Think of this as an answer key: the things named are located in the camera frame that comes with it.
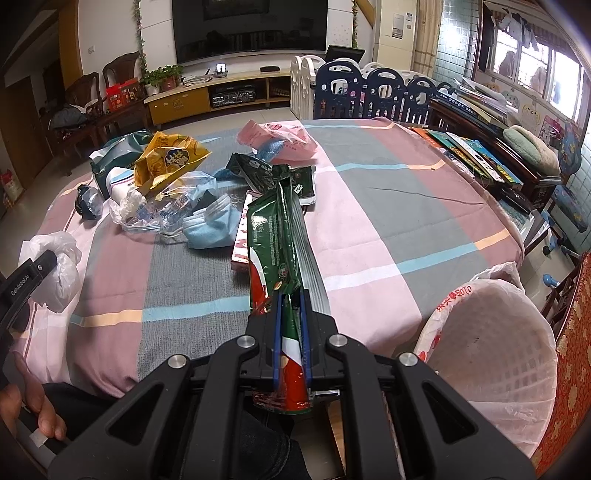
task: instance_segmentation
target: red patterned chair cushion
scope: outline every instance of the red patterned chair cushion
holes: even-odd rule
[[[538,476],[554,463],[591,406],[591,255],[581,270],[566,321],[556,342],[556,402],[538,449],[531,457]]]

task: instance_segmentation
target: green vine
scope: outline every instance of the green vine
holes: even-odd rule
[[[139,10],[141,0],[134,0],[135,39],[138,42],[139,66],[142,69],[142,76],[148,71],[148,62],[144,53],[144,39],[142,38],[142,15]]]
[[[357,2],[353,2],[353,38],[351,39],[351,46],[357,48]]]

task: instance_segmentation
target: potted plant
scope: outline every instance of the potted plant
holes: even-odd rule
[[[159,92],[158,80],[156,79],[156,75],[154,73],[155,70],[153,72],[146,72],[141,80],[145,86],[148,96],[156,95]]]
[[[146,72],[142,80],[146,86],[160,87],[162,92],[166,92],[177,87],[182,72],[183,67],[180,65],[166,65],[164,68]]]

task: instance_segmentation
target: tv cabinet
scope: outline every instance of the tv cabinet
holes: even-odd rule
[[[154,125],[162,125],[188,116],[225,111],[245,105],[270,105],[290,101],[290,72],[239,72],[227,77],[213,77],[207,83],[177,87],[168,92],[152,95],[144,100],[148,105]],[[225,91],[248,91],[248,101],[232,105],[220,105]]]

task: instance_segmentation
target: window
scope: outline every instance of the window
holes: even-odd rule
[[[566,117],[577,120],[583,96],[583,69],[563,53],[538,42],[526,48],[497,30],[492,70],[517,86],[533,90]]]
[[[517,47],[518,44],[516,39],[502,30],[498,31],[495,51],[495,73],[513,79]]]
[[[519,84],[544,96],[549,59],[550,49],[546,45],[538,43],[538,51],[535,51],[531,46],[529,48],[521,47],[517,79]]]
[[[555,58],[554,82],[549,100],[563,115],[572,118],[576,113],[582,86],[581,67],[559,51]]]

